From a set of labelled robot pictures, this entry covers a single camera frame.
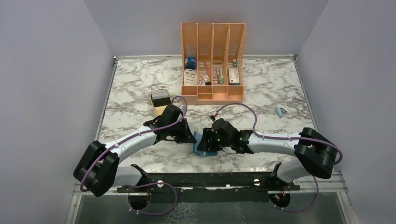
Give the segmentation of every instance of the white marble tabletop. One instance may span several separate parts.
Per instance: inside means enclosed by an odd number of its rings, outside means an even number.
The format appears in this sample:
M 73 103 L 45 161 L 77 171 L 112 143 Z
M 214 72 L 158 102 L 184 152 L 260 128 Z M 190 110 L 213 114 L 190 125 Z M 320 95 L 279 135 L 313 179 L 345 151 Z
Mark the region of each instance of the white marble tabletop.
M 125 136 L 155 117 L 150 92 L 160 88 L 171 97 L 181 93 L 182 60 L 119 60 L 111 88 L 99 141 L 106 143 Z M 243 102 L 258 116 L 256 130 L 264 133 L 296 133 L 313 127 L 311 115 L 292 59 L 244 58 Z M 279 118 L 274 108 L 282 104 L 287 114 Z M 210 127 L 209 116 L 219 105 L 189 105 L 186 118 L 191 132 Z M 238 130 L 251 129 L 252 113 L 232 105 L 222 110 L 220 118 Z M 234 153 L 230 148 L 225 151 Z M 147 172 L 245 172 L 272 171 L 278 162 L 290 156 L 274 153 L 226 154 L 199 157 L 192 144 L 161 141 L 125 159 L 120 166 L 137 164 Z

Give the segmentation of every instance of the orange desk organizer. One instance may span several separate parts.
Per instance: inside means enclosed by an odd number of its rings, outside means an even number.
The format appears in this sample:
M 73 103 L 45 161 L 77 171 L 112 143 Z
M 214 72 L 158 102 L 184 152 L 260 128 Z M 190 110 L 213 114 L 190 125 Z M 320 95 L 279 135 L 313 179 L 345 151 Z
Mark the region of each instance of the orange desk organizer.
M 182 96 L 190 105 L 222 105 L 243 101 L 242 58 L 245 49 L 244 23 L 182 23 L 182 65 L 186 55 L 195 55 L 197 83 L 207 74 L 209 65 L 212 85 L 184 85 L 182 72 Z M 238 64 L 239 85 L 228 84 L 228 68 L 233 60 Z M 221 66 L 224 83 L 217 82 L 217 66 Z

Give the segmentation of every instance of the small blue item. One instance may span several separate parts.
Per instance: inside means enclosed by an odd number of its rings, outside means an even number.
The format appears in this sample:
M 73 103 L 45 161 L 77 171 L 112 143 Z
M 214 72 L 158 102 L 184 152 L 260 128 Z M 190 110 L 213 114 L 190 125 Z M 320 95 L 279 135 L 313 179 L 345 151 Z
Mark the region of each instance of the small blue item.
M 195 56 L 193 54 L 187 55 L 185 60 L 184 60 L 184 63 L 185 63 L 184 67 L 186 69 L 194 70 L 197 67 L 197 62 L 196 62 Z
M 199 143 L 202 140 L 202 135 L 198 132 L 194 132 L 194 138 L 195 140 L 197 140 L 197 143 L 192 144 L 193 145 L 193 151 L 195 154 L 201 156 L 201 157 L 207 157 L 207 156 L 216 156 L 217 155 L 217 151 L 215 152 L 202 152 L 202 151 L 198 151 L 197 147 L 199 145 Z
M 280 104 L 278 104 L 275 108 L 275 112 L 278 115 L 278 117 L 283 117 L 286 113 L 286 110 L 284 109 L 284 107 Z

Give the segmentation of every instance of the screw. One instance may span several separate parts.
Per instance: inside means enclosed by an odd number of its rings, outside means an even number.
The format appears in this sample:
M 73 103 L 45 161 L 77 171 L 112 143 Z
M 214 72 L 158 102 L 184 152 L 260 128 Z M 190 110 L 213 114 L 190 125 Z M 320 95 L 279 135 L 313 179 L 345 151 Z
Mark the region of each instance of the screw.
M 299 179 L 294 179 L 293 180 L 293 184 L 296 185 L 296 186 L 300 185 L 300 180 Z
M 254 185 L 259 186 L 260 185 L 260 180 L 259 179 L 255 179 L 253 181 Z
M 157 186 L 158 186 L 159 188 L 162 188 L 162 187 L 163 187 L 163 181 L 159 180 L 158 183 L 160 183 L 160 184 L 157 184 Z

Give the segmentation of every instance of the white wall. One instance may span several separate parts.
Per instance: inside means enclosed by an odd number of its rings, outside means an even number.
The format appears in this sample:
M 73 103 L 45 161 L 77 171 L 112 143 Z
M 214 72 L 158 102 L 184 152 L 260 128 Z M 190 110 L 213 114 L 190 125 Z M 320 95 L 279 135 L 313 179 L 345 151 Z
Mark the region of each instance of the white wall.
M 113 58 L 82 0 L 0 2 L 0 223 L 64 223 Z
M 181 54 L 181 22 L 244 22 L 246 54 L 297 54 L 327 0 L 85 0 L 114 55 Z
M 361 223 L 394 223 L 396 1 L 329 0 L 297 63 Z

